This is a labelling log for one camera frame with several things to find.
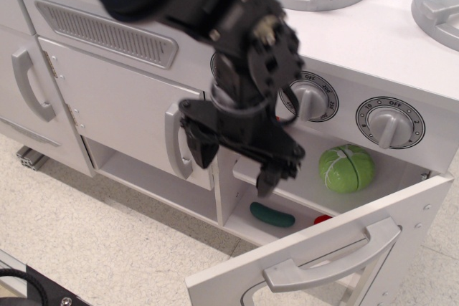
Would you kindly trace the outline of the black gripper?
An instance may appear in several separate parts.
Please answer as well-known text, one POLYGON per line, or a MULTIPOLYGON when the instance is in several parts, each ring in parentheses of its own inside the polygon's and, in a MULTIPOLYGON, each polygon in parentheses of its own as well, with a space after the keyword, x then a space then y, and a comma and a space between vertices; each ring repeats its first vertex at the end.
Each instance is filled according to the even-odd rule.
POLYGON ((221 146, 262 165, 256 180, 258 197, 269 196, 281 178, 295 178, 306 156, 266 107, 234 114, 208 100, 185 99, 179 109, 187 145, 199 167, 207 169, 221 146))

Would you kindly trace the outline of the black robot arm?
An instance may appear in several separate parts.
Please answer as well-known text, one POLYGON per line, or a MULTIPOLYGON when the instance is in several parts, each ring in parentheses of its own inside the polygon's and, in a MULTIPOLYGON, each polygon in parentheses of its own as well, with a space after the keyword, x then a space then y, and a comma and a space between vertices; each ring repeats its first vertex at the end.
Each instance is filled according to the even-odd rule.
POLYGON ((211 98, 182 100, 181 126, 191 154, 206 168, 220 147, 260 164, 259 196, 297 175, 304 149, 276 119, 278 93, 299 79, 299 41, 276 0, 100 0, 114 19, 150 19, 215 50, 211 98))

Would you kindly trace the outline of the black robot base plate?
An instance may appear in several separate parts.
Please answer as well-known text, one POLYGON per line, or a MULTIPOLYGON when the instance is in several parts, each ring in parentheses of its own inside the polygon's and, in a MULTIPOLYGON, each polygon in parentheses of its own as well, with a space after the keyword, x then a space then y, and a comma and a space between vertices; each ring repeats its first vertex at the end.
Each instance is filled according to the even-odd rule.
POLYGON ((1 287, 11 296, 1 296, 1 305, 73 305, 90 303, 27 265, 1 263, 1 287))

